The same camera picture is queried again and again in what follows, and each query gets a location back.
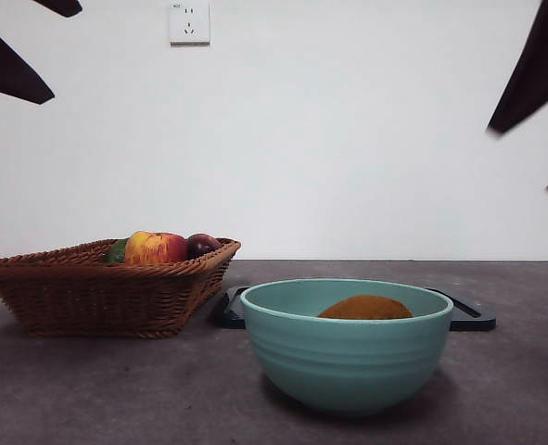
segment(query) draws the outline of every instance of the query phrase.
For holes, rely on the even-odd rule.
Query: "wall outlet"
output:
[[[173,1],[169,14],[171,46],[210,44],[208,0]]]

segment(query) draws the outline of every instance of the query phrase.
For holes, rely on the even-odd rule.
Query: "woven basket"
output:
[[[218,292],[240,248],[218,239],[199,258],[156,265],[103,262],[116,239],[3,258],[0,298],[30,336],[173,337]]]

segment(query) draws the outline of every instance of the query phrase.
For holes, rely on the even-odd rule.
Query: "ceramic bowl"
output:
[[[318,318],[357,294],[396,299],[412,318]],[[403,401],[433,374],[444,349],[452,301],[415,286],[309,278],[266,283],[241,295],[249,342],[269,379],[316,410],[377,413]]]

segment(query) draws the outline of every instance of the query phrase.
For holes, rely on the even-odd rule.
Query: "gray countertop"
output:
[[[483,304],[409,400],[337,419],[281,393],[211,299],[163,340],[23,337],[0,300],[0,445],[548,444],[548,262],[240,261],[223,283],[335,276],[431,286]]]

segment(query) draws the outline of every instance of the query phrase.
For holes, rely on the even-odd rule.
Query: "apple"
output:
[[[176,234],[167,232],[134,232],[125,245],[125,264],[160,264],[185,261],[187,243]]]
[[[194,234],[187,238],[187,257],[189,259],[197,258],[221,246],[222,243],[213,236]]]

